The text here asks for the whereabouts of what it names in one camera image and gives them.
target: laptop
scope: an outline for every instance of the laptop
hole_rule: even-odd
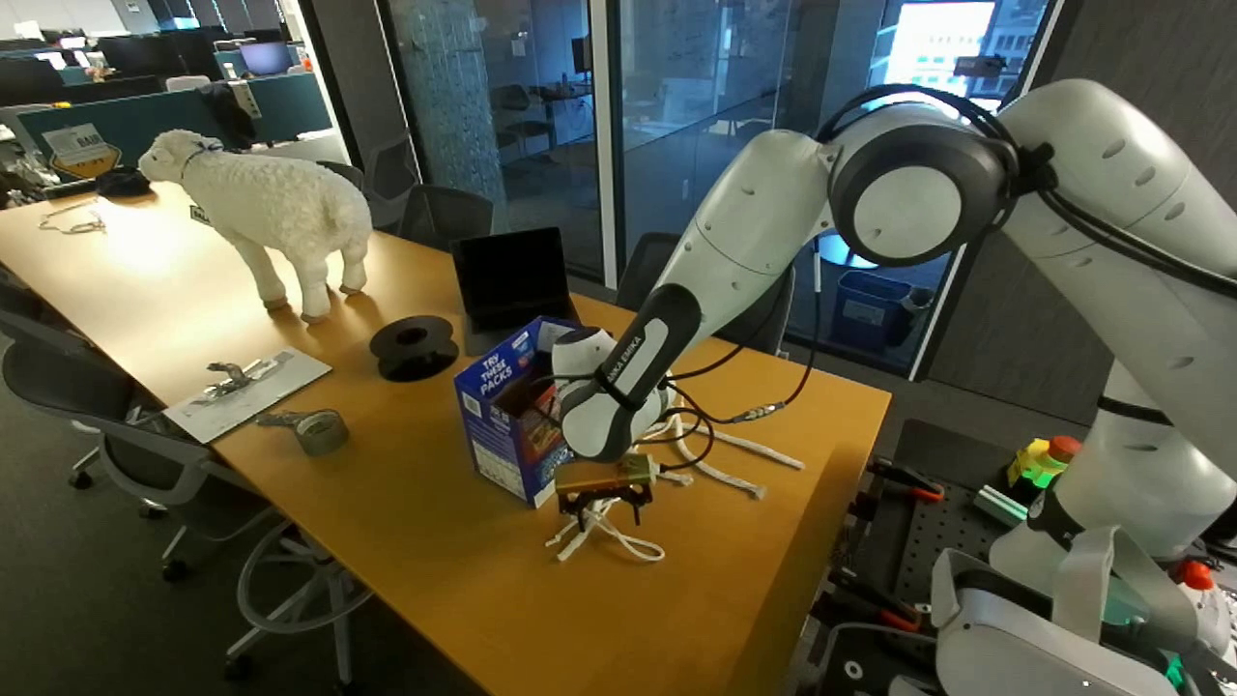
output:
[[[566,239],[558,227],[524,227],[455,243],[464,294],[464,354],[484,357],[535,319],[575,325]]]

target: glass wall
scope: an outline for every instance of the glass wall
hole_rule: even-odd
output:
[[[588,0],[381,0],[432,186],[494,201],[494,234],[559,227],[604,276]]]
[[[999,109],[1026,85],[1048,3],[620,0],[620,247],[680,234],[756,131],[820,131],[867,85],[941,85]],[[951,266],[870,266],[820,238],[799,257],[789,336],[908,374]]]

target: roll of tape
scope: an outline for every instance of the roll of tape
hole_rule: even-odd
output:
[[[370,336],[379,374],[389,383],[415,383],[455,365],[451,325],[446,319],[389,320]]]

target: door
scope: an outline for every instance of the door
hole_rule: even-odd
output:
[[[420,167],[604,276],[588,0],[381,0]]]

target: white cable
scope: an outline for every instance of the white cable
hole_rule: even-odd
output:
[[[680,422],[680,419],[673,419],[673,448],[678,448],[683,462],[695,462],[695,472],[700,472],[704,480],[715,480],[715,484],[723,484],[723,486],[733,486],[733,493],[750,497],[750,500],[767,500],[767,486],[756,486],[753,480],[732,475],[732,472],[700,462],[700,455],[693,452],[693,445],[687,445],[687,433],[683,433],[683,422]]]
[[[620,507],[620,500],[599,500],[599,502],[588,502],[580,511],[580,517],[567,517],[566,531],[558,531],[544,544],[559,544],[554,558],[566,565],[575,558],[575,549],[590,537],[590,535],[607,535],[613,537],[635,562],[647,562],[647,565],[662,565],[664,562],[664,549],[649,537],[635,537],[635,535],[622,535],[613,522],[612,522],[612,511]]]
[[[693,472],[656,472],[656,480],[664,480],[664,484],[673,484],[673,486],[693,486],[695,484],[695,475]]]
[[[746,437],[732,437],[732,433],[723,433],[723,431],[715,431],[715,437],[727,442],[732,448],[746,448],[746,452],[767,455],[767,462],[774,462],[774,464],[780,464],[780,470],[804,472],[804,462],[799,462],[799,455],[778,452],[778,448],[756,445],[756,442],[746,442]]]

